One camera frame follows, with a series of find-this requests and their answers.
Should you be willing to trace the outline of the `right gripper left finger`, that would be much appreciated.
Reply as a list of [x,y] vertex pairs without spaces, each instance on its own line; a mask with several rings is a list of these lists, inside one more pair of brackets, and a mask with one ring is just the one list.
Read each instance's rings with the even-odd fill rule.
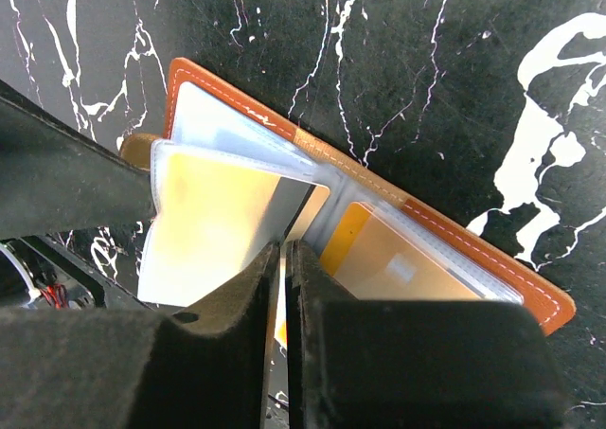
[[279,247],[173,315],[1,312],[5,428],[260,428]]

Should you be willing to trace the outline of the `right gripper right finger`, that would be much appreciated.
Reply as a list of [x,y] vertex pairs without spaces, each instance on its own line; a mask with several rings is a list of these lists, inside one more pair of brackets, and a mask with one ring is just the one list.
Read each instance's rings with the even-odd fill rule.
[[286,248],[293,428],[562,428],[568,398],[524,307],[355,298]]

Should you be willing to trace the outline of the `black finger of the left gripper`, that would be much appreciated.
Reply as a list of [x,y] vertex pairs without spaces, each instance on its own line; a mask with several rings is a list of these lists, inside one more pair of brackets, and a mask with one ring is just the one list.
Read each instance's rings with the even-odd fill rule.
[[1,237],[148,220],[150,176],[1,85]]

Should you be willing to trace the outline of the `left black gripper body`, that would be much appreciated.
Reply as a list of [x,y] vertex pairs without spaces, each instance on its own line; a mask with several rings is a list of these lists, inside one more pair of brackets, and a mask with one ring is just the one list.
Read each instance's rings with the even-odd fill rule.
[[46,237],[1,242],[1,307],[146,309],[120,285]]

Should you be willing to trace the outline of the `brown leather card holder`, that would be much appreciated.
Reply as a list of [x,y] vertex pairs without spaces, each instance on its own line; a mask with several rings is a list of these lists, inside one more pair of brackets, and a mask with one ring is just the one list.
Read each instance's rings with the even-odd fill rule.
[[575,314],[573,299],[546,279],[184,58],[170,65],[164,132],[133,134],[120,147],[125,160],[150,172],[156,216],[159,169],[166,154],[181,150],[225,157],[327,186],[329,198],[300,239],[309,244],[319,262],[346,208],[363,203],[476,292],[475,300],[522,305],[545,333],[554,332]]

